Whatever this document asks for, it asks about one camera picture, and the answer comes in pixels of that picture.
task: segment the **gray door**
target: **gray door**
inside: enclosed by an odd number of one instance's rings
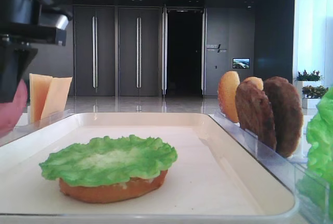
[[[158,96],[157,9],[119,9],[119,95]]]
[[[76,96],[114,96],[114,9],[75,7]]]

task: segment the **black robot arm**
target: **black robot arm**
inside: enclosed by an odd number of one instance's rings
[[[0,0],[0,103],[12,102],[37,49],[31,43],[65,46],[72,14],[62,0]]]

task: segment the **green lettuce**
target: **green lettuce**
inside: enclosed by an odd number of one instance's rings
[[[333,88],[323,96],[317,109],[306,131],[306,140],[311,144],[308,169],[329,183],[329,215],[333,219]],[[305,177],[298,183],[298,190],[324,210],[324,187],[316,186],[313,179]]]
[[[52,153],[40,167],[47,180],[62,178],[70,186],[96,187],[125,183],[133,177],[155,178],[176,160],[175,148],[160,138],[106,136]]]

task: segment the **open doorway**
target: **open doorway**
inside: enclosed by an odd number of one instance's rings
[[[166,96],[202,96],[202,10],[168,11]]]

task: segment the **tray rim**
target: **tray rim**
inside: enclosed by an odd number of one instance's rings
[[[208,114],[204,114],[204,113],[178,113],[178,112],[86,112],[86,113],[67,113],[66,115],[63,115],[63,117],[61,117],[61,119],[57,118],[54,121],[50,122],[50,124],[47,124],[41,128],[37,128],[33,131],[31,131],[30,133],[26,133],[25,135],[11,141],[14,142],[16,140],[19,140],[21,138],[25,138],[26,136],[34,133],[34,132],[38,132],[38,131],[42,131],[44,130],[46,127],[49,127],[51,125],[54,125],[60,121],[66,120],[68,118],[71,117],[76,117],[78,115],[100,115],[100,114],[150,114],[150,115],[168,115],[168,114],[173,114],[173,115],[201,115],[203,117],[208,117],[210,118],[210,120],[212,120],[214,122],[214,124],[216,124],[219,128],[221,128],[224,132],[227,133],[227,135],[229,135],[232,140],[234,142],[236,142],[245,152],[247,152],[262,168],[264,168],[275,180],[277,180],[287,191],[289,191],[294,199],[294,205],[291,209],[289,209],[288,211],[285,211],[283,213],[280,213],[278,215],[238,215],[238,216],[234,216],[234,215],[189,215],[189,214],[176,214],[176,215],[155,215],[155,214],[149,214],[149,215],[138,215],[138,214],[133,214],[133,215],[105,215],[105,214],[89,214],[89,215],[82,215],[82,214],[6,214],[6,213],[0,213],[0,220],[6,217],[9,217],[9,219],[14,218],[14,217],[27,217],[27,218],[44,218],[45,220],[47,220],[48,218],[60,218],[61,220],[80,220],[80,219],[87,219],[87,218],[94,218],[96,220],[133,220],[133,219],[141,219],[141,220],[158,220],[158,219],[162,219],[162,220],[183,220],[183,221],[193,221],[193,220],[224,220],[224,219],[232,219],[232,220],[249,220],[249,218],[251,219],[251,221],[265,221],[265,220],[271,220],[271,218],[274,218],[275,220],[286,220],[286,219],[290,219],[291,217],[293,217],[294,215],[296,215],[299,211],[300,208],[300,200],[299,198],[296,196],[296,194],[284,183],[281,181],[280,178],[278,178],[275,174],[273,174],[273,172],[271,172],[261,161],[259,161],[249,150],[247,150],[240,142],[238,142],[238,140],[231,135],[231,133],[229,131],[227,131],[220,123],[218,123],[212,116],[208,115]]]

